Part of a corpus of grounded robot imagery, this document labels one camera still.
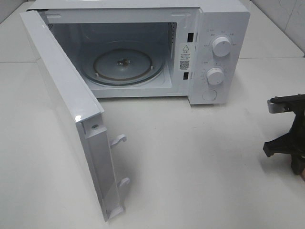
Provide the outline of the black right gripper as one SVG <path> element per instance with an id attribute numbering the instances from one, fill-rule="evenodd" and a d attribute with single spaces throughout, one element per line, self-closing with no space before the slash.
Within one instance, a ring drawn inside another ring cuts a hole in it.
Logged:
<path id="1" fill-rule="evenodd" d="M 289 133 L 265 142 L 263 150 L 267 157 L 275 153 L 290 155 L 291 169 L 295 175 L 300 175 L 305 169 L 305 95 L 275 96 L 267 105 L 271 114 L 293 112 L 295 118 Z"/>

